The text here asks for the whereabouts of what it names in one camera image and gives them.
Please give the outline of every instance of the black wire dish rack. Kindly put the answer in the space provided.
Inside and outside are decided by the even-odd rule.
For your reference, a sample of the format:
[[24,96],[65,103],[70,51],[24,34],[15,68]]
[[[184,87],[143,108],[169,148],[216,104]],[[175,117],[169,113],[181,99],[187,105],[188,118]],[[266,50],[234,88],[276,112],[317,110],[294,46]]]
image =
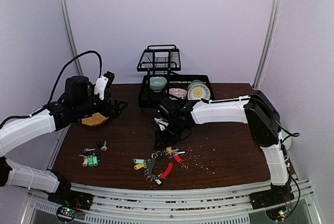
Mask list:
[[[156,108],[160,102],[169,96],[169,88],[182,88],[187,90],[193,80],[201,80],[209,88],[211,98],[213,91],[206,75],[179,75],[175,71],[181,70],[180,51],[176,45],[149,45],[141,55],[137,66],[138,72],[147,72],[142,80],[138,97],[139,107]],[[150,78],[162,76],[167,79],[165,88],[160,92],[150,89]]]

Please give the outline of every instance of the green key tag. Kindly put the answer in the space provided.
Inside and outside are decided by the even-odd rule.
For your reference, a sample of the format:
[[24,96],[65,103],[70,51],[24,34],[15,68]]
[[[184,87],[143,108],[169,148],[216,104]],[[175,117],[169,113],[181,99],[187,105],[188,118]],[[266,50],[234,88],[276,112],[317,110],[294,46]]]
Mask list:
[[144,159],[134,159],[134,163],[135,164],[145,164],[145,160]]
[[98,164],[98,158],[96,156],[93,156],[93,165],[96,167]]
[[93,157],[88,157],[88,166],[89,167],[93,166]]

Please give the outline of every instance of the metal frame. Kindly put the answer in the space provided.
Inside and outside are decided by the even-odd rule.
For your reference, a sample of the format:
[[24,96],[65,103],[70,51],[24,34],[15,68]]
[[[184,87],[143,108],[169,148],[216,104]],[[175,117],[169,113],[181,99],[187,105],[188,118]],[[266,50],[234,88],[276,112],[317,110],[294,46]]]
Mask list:
[[[321,224],[314,202],[314,194],[308,180],[298,181],[301,199],[307,200],[307,208],[314,224]],[[229,223],[228,220],[244,218],[251,213],[267,209],[252,209],[249,194],[270,188],[270,181],[238,186],[206,188],[199,190],[141,191],[123,190],[73,184],[75,191],[94,195],[91,210],[76,218],[83,223]],[[292,185],[295,196],[296,185]],[[29,224],[33,210],[55,214],[57,204],[47,201],[39,191],[30,193],[21,224]]]
[[281,2],[282,0],[273,0],[272,1],[272,7],[271,7],[271,14],[270,14],[270,20],[269,20],[269,25],[268,25],[268,30],[267,30],[267,35],[265,39],[265,44],[262,50],[261,54],[261,59],[256,71],[254,83],[253,83],[253,88],[254,89],[259,89],[259,85],[261,83],[261,79],[264,75],[265,72],[265,67],[268,62],[268,57],[270,54],[270,50],[272,47],[272,38],[273,38],[273,33],[275,31],[275,27],[278,23],[278,17],[279,17],[279,12],[280,12],[280,7],[281,7]]
[[69,130],[69,127],[70,126],[64,128],[64,129],[62,129],[60,131],[60,134],[59,134],[58,139],[57,139],[57,144],[56,144],[56,146],[55,146],[55,148],[54,148],[54,150],[52,152],[52,157],[51,157],[51,159],[49,161],[49,165],[47,166],[47,169],[52,169],[53,168],[54,162],[56,161],[57,155],[58,155],[59,150],[60,150],[60,148],[62,146],[62,143],[63,143],[63,141],[65,139],[67,131]]
[[[62,13],[63,13],[63,18],[64,18],[64,24],[65,24],[69,49],[71,51],[72,57],[74,58],[75,56],[78,55],[78,53],[77,53],[77,49],[76,49],[76,46],[75,46],[73,32],[72,32],[72,28],[71,28],[71,24],[70,24],[70,20],[69,20],[67,3],[66,3],[66,0],[59,0],[59,2],[61,4],[61,9],[62,9]],[[75,60],[74,64],[75,64],[75,69],[76,69],[78,75],[83,76],[84,74],[83,74],[83,71],[82,71],[81,64],[80,64],[79,60]]]

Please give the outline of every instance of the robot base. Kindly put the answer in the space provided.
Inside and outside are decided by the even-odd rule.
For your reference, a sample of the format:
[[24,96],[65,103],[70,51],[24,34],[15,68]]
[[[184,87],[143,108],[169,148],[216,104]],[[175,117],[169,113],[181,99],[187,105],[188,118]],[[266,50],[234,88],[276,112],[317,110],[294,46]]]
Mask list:
[[249,198],[253,209],[271,207],[282,203],[285,204],[288,199],[293,200],[294,195],[289,185],[290,184],[285,186],[272,185],[270,190],[250,194]]
[[[53,195],[49,195],[47,198],[51,202],[59,203],[58,199]],[[90,210],[90,206],[93,201],[93,195],[77,192],[77,191],[70,191],[70,199],[65,201],[66,207],[70,209],[76,210],[77,208],[83,210]]]

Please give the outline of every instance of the black tray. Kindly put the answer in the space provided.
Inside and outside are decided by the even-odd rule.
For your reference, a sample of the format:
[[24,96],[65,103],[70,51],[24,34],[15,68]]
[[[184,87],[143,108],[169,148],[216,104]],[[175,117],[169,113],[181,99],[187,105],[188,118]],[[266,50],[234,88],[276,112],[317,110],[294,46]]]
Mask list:
[[207,75],[179,75],[172,73],[170,75],[170,82],[167,83],[165,88],[161,92],[153,92],[147,84],[147,75],[144,76],[141,83],[141,88],[138,97],[139,107],[144,108],[156,108],[160,102],[166,98],[168,95],[166,93],[168,86],[169,88],[182,88],[187,90],[188,85],[195,79],[201,80],[209,88],[211,93],[211,100],[214,100],[213,90]]

